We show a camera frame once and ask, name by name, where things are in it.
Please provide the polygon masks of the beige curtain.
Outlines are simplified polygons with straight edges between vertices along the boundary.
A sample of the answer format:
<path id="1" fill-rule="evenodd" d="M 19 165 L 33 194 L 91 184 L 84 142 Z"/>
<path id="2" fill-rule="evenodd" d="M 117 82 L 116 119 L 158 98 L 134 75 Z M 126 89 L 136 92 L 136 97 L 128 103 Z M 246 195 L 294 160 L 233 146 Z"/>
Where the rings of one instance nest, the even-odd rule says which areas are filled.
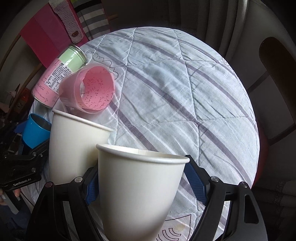
<path id="1" fill-rule="evenodd" d="M 169 26 L 192 34 L 212 48 L 238 44 L 249 1 L 167 1 Z"/>

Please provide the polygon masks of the blue black metal can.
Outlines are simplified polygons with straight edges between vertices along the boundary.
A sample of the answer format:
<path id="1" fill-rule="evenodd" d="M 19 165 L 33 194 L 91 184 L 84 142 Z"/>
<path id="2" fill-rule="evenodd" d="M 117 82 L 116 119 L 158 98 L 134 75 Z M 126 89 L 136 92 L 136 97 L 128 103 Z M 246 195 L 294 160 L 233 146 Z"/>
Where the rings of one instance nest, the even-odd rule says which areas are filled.
<path id="1" fill-rule="evenodd" d="M 48 140 L 52 124 L 41 116 L 31 113 L 23 130 L 23 142 L 31 149 Z"/>

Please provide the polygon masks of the striped green grey cloth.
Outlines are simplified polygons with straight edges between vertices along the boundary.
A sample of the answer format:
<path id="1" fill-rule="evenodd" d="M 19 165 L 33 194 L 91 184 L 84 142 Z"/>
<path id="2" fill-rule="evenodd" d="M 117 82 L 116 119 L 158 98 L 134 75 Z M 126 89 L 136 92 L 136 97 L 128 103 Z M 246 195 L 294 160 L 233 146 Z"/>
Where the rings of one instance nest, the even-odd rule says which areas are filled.
<path id="1" fill-rule="evenodd" d="M 100 0 L 78 0 L 71 3 L 90 41 L 110 33 L 109 21 Z"/>

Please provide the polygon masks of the green pink labelled can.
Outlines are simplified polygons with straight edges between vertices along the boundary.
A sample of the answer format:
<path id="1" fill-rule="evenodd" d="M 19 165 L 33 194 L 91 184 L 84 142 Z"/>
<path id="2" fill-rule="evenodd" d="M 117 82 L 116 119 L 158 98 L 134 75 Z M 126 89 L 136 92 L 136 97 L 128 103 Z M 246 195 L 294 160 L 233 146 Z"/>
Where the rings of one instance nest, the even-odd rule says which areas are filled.
<path id="1" fill-rule="evenodd" d="M 46 69 L 32 89 L 32 96 L 47 108 L 59 98 L 59 85 L 67 76 L 87 64 L 87 57 L 76 45 L 70 45 Z"/>

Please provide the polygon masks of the white paper cup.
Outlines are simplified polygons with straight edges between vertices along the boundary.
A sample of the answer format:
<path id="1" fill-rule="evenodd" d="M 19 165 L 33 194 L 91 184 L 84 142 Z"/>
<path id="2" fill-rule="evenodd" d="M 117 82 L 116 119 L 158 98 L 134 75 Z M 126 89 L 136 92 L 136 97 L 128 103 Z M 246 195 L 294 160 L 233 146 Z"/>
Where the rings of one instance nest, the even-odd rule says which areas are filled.
<path id="1" fill-rule="evenodd" d="M 99 198 L 108 240 L 155 240 L 188 157 L 98 144 Z"/>
<path id="2" fill-rule="evenodd" d="M 49 177 L 54 184 L 83 176 L 98 162 L 97 144 L 106 144 L 113 129 L 84 118 L 53 110 L 49 141 Z"/>

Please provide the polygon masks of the pink plastic cup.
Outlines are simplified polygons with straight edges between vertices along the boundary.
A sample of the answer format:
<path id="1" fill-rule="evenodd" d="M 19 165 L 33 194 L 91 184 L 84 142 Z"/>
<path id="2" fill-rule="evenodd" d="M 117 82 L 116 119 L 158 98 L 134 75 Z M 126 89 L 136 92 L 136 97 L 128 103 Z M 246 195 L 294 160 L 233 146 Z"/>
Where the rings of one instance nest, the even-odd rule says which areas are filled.
<path id="1" fill-rule="evenodd" d="M 59 98 L 65 106 L 95 114 L 107 108 L 115 93 L 114 76 L 101 65 L 91 64 L 65 77 Z"/>

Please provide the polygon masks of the hot pink towel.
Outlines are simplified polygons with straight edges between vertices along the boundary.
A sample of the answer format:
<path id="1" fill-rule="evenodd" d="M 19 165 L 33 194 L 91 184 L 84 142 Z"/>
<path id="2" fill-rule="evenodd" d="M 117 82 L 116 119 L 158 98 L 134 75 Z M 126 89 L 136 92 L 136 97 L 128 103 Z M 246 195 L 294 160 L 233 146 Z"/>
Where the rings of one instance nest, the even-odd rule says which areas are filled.
<path id="1" fill-rule="evenodd" d="M 49 1 L 22 28 L 20 35 L 47 68 L 66 48 L 88 42 L 70 1 Z"/>

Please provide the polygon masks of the wooden chair red seat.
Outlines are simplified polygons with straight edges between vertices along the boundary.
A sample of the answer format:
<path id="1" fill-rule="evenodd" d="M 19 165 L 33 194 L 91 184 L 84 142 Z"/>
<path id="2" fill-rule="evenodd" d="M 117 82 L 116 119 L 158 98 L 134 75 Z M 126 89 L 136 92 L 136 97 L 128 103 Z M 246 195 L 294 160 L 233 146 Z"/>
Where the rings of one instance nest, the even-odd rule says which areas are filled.
<path id="1" fill-rule="evenodd" d="M 255 108 L 260 154 L 255 180 L 295 179 L 295 57 L 275 37 L 259 46 L 264 74 L 247 92 Z"/>

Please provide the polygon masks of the white striped quilted tablecloth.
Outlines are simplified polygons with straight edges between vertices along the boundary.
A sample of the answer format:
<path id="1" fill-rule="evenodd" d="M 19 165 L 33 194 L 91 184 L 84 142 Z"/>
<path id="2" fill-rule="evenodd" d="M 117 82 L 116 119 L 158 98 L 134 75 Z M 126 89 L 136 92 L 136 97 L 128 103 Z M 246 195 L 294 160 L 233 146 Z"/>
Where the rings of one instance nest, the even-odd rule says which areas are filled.
<path id="1" fill-rule="evenodd" d="M 115 94 L 98 114 L 112 145 L 191 155 L 220 181 L 245 191 L 254 182 L 259 136 L 248 94 L 227 61 L 181 30 L 139 27 L 82 47 L 115 76 Z"/>

